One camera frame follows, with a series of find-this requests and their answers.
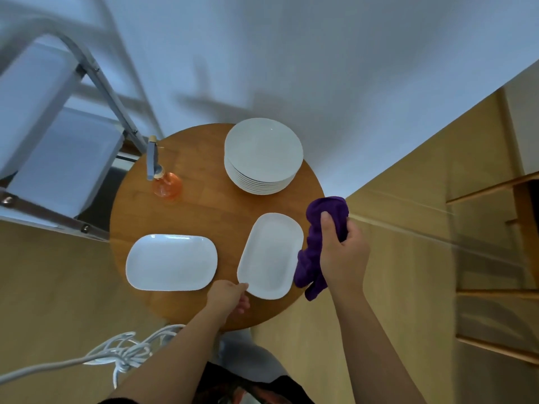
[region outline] round wooden table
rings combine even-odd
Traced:
[[[303,162],[294,180],[277,194],[246,193],[230,180],[224,167],[224,142],[232,126],[196,126],[159,141],[159,163],[183,180],[183,193],[174,201],[153,194],[152,184],[146,180],[145,155],[129,170],[111,214],[111,248],[124,279],[129,250],[136,240],[148,234],[200,235],[211,239],[218,256],[213,280],[228,279],[234,283],[238,283],[237,268],[249,232],[262,214],[274,212],[292,217],[307,238],[309,223],[305,210],[311,201],[323,196],[311,168]],[[171,323],[186,324],[206,304],[210,285],[189,292],[133,290],[157,315]],[[302,293],[302,289],[292,285],[287,295],[277,300],[249,295],[251,308],[243,315],[229,317],[223,330],[244,329],[271,319]]]

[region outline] wooden floor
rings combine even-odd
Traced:
[[[514,218],[510,196],[445,207],[446,198],[516,172],[493,96],[348,198],[355,215],[402,229],[359,223],[372,249],[365,292],[429,403],[539,400],[535,368],[454,338],[458,331],[539,352],[537,302],[455,298],[457,285],[534,286],[519,266],[518,233],[504,224]],[[107,244],[0,222],[0,255],[0,373],[83,355],[123,331],[145,337],[163,324],[120,282]],[[353,402],[327,291],[253,334],[315,402]],[[2,386],[0,402],[96,403],[110,389],[111,367],[79,366]]]

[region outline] step ladder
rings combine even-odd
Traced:
[[[34,43],[43,35],[60,39],[72,56]],[[85,75],[123,132],[103,118],[64,107]],[[107,231],[77,216],[92,202],[124,138],[140,153],[147,143],[91,52],[54,20],[25,20],[0,39],[2,91],[0,118],[9,136],[0,145],[0,179],[13,177],[0,187],[0,212],[108,241]]]

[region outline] bolt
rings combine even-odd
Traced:
[[[12,206],[14,202],[15,202],[15,199],[11,196],[8,196],[2,199],[2,204],[6,207]]]

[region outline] spray bottle head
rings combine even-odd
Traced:
[[[148,180],[163,177],[164,170],[158,163],[157,137],[151,135],[148,139],[148,149],[146,151],[146,175]]]

